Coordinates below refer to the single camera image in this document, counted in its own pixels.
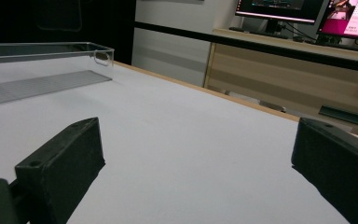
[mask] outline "white table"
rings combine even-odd
[[[296,121],[118,64],[113,81],[0,105],[0,177],[91,117],[106,165],[69,223],[347,223],[292,169]]]

